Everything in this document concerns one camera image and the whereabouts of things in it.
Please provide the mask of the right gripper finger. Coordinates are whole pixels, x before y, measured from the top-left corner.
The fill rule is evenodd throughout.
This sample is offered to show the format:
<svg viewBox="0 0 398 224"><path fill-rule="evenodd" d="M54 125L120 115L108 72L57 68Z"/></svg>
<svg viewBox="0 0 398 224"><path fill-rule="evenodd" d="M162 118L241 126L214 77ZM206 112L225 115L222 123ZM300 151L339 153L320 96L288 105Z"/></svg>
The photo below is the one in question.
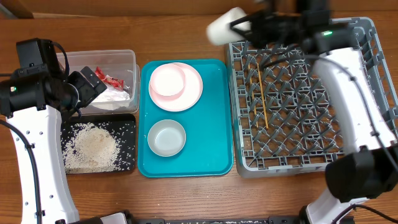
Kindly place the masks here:
<svg viewBox="0 0 398 224"><path fill-rule="evenodd" d="M264 20L264 11L257 11L250 15L246 15L240 19L236 19L235 21L230 23L230 26L234 27L244 22L249 22L250 25L252 26L259 26L263 23L263 20Z"/></svg>
<svg viewBox="0 0 398 224"><path fill-rule="evenodd" d="M252 24L250 24L245 29L239 28L237 25L235 25L235 26L230 25L230 29L234 33L230 42L237 42L240 40L248 40L252 44L255 44L258 42L258 37L254 31L255 27Z"/></svg>

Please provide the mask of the white napkin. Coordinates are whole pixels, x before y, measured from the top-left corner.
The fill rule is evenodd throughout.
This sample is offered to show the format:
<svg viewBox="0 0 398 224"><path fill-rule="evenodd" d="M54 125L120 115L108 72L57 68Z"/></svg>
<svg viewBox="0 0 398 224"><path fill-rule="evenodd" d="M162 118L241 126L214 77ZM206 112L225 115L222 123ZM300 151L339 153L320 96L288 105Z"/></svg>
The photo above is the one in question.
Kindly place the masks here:
<svg viewBox="0 0 398 224"><path fill-rule="evenodd" d="M102 110L116 110L121 107L129 106L130 95L124 90L117 90L113 86L106 84L107 89L98 95L90 106Z"/></svg>

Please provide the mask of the white cup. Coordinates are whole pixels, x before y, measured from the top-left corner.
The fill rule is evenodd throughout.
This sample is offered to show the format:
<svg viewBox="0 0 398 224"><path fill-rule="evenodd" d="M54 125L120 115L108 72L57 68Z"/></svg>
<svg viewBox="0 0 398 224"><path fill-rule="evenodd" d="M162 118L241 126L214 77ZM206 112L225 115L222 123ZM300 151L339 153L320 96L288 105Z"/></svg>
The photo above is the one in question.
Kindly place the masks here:
<svg viewBox="0 0 398 224"><path fill-rule="evenodd" d="M246 13L240 7L235 7L209 24L206 28L206 36L210 43L224 45L243 40L243 36L231 30L230 23L244 16Z"/></svg>

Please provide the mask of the red snack wrapper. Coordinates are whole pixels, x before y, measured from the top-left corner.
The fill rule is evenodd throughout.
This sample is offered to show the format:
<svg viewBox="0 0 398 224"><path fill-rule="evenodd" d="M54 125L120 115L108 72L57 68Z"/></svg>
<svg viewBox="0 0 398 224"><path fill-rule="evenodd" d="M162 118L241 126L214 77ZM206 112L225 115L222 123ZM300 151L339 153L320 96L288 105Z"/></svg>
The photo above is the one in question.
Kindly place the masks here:
<svg viewBox="0 0 398 224"><path fill-rule="evenodd" d="M113 88L119 91L124 90L124 80L106 75L99 67L96 68L95 74L102 82L111 85Z"/></svg>

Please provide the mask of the small pink plate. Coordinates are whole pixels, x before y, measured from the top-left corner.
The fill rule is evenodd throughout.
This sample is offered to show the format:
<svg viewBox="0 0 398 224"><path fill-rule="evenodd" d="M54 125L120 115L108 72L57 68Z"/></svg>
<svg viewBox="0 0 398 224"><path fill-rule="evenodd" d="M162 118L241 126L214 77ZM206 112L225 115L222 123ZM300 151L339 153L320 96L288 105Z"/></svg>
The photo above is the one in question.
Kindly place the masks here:
<svg viewBox="0 0 398 224"><path fill-rule="evenodd" d="M173 63L158 66L150 77L150 87L160 96L177 97L184 90L185 84L184 71Z"/></svg>

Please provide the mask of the grey bowl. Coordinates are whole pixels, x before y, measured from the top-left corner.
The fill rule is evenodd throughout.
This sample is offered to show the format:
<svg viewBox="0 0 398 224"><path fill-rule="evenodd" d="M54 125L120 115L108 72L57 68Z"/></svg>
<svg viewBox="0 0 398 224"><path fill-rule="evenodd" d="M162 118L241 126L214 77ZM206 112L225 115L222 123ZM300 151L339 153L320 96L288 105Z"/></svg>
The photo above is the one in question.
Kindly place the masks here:
<svg viewBox="0 0 398 224"><path fill-rule="evenodd" d="M177 121L164 119L155 123L149 130L147 142L151 151L161 157L172 157L185 146L187 135Z"/></svg>

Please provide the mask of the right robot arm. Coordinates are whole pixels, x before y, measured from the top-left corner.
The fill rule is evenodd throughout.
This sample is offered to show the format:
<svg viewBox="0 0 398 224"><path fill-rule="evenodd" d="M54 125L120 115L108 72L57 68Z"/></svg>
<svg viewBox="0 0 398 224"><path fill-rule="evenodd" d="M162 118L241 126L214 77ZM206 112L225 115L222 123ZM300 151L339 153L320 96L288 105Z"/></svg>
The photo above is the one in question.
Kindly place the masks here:
<svg viewBox="0 0 398 224"><path fill-rule="evenodd" d="M257 48L271 42L299 44L332 100L345 154L326 166L327 187L303 207L300 223L338 223L397 185L397 138L368 87L352 28L332 23L330 14L327 9L299 16L259 11L228 24Z"/></svg>

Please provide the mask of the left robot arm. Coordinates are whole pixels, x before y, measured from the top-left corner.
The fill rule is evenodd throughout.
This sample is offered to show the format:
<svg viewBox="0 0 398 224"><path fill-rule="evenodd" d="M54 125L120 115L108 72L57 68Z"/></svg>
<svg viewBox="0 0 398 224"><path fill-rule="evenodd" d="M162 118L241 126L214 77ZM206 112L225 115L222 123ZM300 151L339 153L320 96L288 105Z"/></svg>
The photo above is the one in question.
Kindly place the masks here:
<svg viewBox="0 0 398 224"><path fill-rule="evenodd" d="M18 69L1 82L1 124L17 153L23 223L76 223L80 217L66 178L61 126L88 106L105 84L89 67L71 74L45 65Z"/></svg>

